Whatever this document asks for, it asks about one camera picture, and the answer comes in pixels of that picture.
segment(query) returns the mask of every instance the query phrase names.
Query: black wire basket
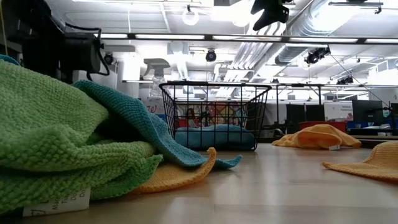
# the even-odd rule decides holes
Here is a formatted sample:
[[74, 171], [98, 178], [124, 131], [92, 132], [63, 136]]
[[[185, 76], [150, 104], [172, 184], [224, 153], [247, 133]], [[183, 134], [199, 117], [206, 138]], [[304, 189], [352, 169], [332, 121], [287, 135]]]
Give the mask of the black wire basket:
[[[179, 144], [196, 151], [256, 150], [271, 86], [177, 81], [159, 87], [169, 132]], [[218, 91], [232, 96], [219, 98]]]

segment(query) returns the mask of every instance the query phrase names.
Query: white tag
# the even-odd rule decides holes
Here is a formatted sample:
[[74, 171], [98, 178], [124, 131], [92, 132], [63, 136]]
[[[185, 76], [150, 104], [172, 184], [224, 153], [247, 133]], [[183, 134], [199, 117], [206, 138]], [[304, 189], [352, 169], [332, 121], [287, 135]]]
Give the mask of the white tag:
[[340, 145], [335, 145], [335, 146], [330, 146], [329, 150], [339, 150], [340, 149]]
[[72, 195], [67, 195], [55, 200], [49, 200], [38, 205], [25, 207], [23, 216], [31, 217], [85, 210], [88, 208], [90, 203], [90, 192], [91, 189], [87, 188]]

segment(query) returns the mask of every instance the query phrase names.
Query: yellow towel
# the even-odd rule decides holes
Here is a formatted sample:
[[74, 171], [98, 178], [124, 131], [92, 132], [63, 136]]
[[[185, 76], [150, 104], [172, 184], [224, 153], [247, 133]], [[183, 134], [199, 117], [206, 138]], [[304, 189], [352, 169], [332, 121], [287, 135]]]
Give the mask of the yellow towel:
[[330, 164], [322, 162], [327, 169], [379, 180], [398, 181], [398, 141], [389, 141], [374, 147], [363, 162], [354, 164]]
[[329, 149], [331, 146], [361, 147], [361, 142], [329, 124], [317, 124], [294, 134], [288, 134], [272, 143], [274, 146], [303, 149]]
[[211, 147], [207, 150], [210, 158], [198, 169], [188, 170], [173, 164], [159, 166], [155, 174], [136, 191], [138, 193], [155, 193], [172, 190], [203, 180], [216, 162], [216, 150]]

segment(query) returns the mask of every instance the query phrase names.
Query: microfiber cloth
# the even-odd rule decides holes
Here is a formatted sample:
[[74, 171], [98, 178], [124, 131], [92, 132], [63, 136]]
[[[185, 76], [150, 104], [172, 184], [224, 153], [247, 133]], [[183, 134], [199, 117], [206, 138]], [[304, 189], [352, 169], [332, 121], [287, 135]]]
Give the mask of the microfiber cloth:
[[77, 88], [0, 61], [0, 214], [91, 187], [91, 199], [149, 180], [161, 155], [147, 142], [112, 142], [108, 110]]
[[361, 147], [361, 142], [329, 124], [317, 124], [288, 134], [272, 143], [275, 146], [302, 149], [329, 149], [331, 146]]
[[216, 150], [207, 150], [210, 158], [197, 169], [183, 169], [175, 164], [164, 164], [158, 167], [155, 174], [134, 192], [155, 193], [177, 189], [203, 180], [216, 162]]
[[228, 127], [227, 124], [202, 128], [178, 128], [175, 133], [175, 141], [190, 149], [215, 147], [217, 149], [249, 150], [256, 143], [253, 134], [249, 131], [234, 125]]
[[371, 179], [398, 181], [398, 141], [378, 144], [363, 162], [352, 164], [332, 164], [322, 162], [327, 169]]
[[[116, 113], [123, 119], [123, 123], [130, 124], [145, 141], [157, 148], [166, 161], [183, 167], [198, 167], [207, 161], [207, 158], [199, 153], [175, 142], [169, 133], [167, 123], [157, 115], [149, 113], [141, 100], [86, 80], [78, 81], [73, 86]], [[217, 159], [215, 167], [218, 169], [232, 168], [238, 164], [241, 158], [242, 156], [238, 156], [225, 161]]]

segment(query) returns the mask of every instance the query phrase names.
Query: blue cloth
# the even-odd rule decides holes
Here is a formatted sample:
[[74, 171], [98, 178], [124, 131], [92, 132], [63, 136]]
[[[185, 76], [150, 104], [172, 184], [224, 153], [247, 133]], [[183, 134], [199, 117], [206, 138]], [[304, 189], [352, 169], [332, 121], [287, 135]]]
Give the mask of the blue cloth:
[[19, 65], [19, 63], [10, 56], [0, 54], [0, 60], [4, 60], [9, 63], [13, 63], [14, 65]]
[[[144, 141], [151, 143], [160, 154], [163, 154], [165, 160], [184, 167], [200, 166], [207, 161], [207, 158], [199, 153], [175, 142], [169, 134], [167, 124], [157, 115], [149, 113], [141, 100], [86, 80], [78, 81], [73, 86], [131, 124], [141, 134]], [[215, 168], [229, 169], [236, 166], [241, 158], [242, 156], [231, 160], [217, 159]]]
[[208, 149], [209, 147], [216, 149], [252, 149], [256, 143], [253, 134], [244, 128], [242, 128], [241, 141], [241, 127], [234, 125], [228, 127], [227, 124], [202, 127], [202, 129], [178, 128], [175, 133], [175, 141], [190, 149]]

